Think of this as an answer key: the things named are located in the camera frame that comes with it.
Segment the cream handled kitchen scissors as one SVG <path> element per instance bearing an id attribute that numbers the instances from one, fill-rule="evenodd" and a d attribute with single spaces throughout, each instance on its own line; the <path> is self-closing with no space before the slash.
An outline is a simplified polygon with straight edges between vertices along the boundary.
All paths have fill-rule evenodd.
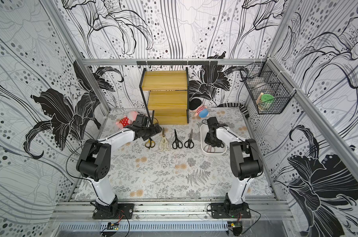
<path id="1" fill-rule="evenodd" d="M 159 151 L 163 152 L 163 151 L 169 151 L 170 147 L 169 147 L 169 142 L 167 140 L 167 137 L 165 135 L 165 129 L 162 129 L 162 137 L 161 137 L 161 141 L 159 143 Z"/>

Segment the white plastic storage box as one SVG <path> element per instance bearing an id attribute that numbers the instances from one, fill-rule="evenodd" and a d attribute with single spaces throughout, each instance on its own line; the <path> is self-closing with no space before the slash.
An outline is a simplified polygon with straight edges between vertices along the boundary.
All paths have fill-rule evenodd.
<path id="1" fill-rule="evenodd" d="M 200 126 L 201 151 L 203 155 L 209 157 L 221 157 L 226 153 L 226 146 L 218 140 L 214 132 L 209 132 L 207 125 Z"/>

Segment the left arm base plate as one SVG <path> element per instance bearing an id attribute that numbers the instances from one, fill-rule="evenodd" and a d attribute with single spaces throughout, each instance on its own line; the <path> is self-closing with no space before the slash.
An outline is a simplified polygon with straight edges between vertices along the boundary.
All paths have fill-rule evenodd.
<path id="1" fill-rule="evenodd" d="M 93 219 L 120 219 L 122 215 L 127 219 L 131 219 L 134 212 L 134 206 L 133 203 L 116 203 L 104 206 L 96 202 Z"/>

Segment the yellow handled black scissors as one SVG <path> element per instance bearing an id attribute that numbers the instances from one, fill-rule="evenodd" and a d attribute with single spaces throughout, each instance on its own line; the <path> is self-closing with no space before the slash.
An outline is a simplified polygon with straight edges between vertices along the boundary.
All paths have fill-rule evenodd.
<path id="1" fill-rule="evenodd" d="M 151 137 L 149 137 L 148 140 L 146 141 L 145 147 L 148 149 L 155 147 L 155 142 L 153 141 L 153 139 Z"/>

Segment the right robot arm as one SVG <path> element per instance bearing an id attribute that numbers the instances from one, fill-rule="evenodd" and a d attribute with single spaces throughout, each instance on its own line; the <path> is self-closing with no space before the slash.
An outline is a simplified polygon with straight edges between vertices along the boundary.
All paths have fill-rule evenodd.
<path id="1" fill-rule="evenodd" d="M 229 148 L 230 168 L 236 178 L 224 201 L 226 211 L 247 208 L 245 196 L 250 184 L 263 174 L 263 162 L 254 139 L 245 139 L 234 133 L 226 124 L 219 123 L 216 117 L 206 119 L 209 131 L 205 143 L 212 148 Z"/>

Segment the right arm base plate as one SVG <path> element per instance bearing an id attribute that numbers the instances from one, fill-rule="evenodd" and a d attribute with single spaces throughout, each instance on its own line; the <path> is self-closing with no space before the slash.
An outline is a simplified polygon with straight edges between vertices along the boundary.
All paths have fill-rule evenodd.
<path id="1" fill-rule="evenodd" d="M 244 202 L 241 204 L 225 204 L 225 203 L 211 203 L 210 204 L 211 216 L 214 219 L 250 219 L 251 212 L 249 205 Z"/>

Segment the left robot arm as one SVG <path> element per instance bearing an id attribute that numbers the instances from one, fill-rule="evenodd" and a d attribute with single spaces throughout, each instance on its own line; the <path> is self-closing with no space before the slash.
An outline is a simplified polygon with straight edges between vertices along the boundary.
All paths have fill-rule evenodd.
<path id="1" fill-rule="evenodd" d="M 97 196 L 95 207 L 98 212 L 114 216 L 118 209 L 118 197 L 112 190 L 108 178 L 111 155 L 129 142 L 139 138 L 146 141 L 160 132 L 162 127 L 158 123 L 149 127 L 129 125 L 106 138 L 86 141 L 76 169 L 85 180 L 91 182 Z"/>

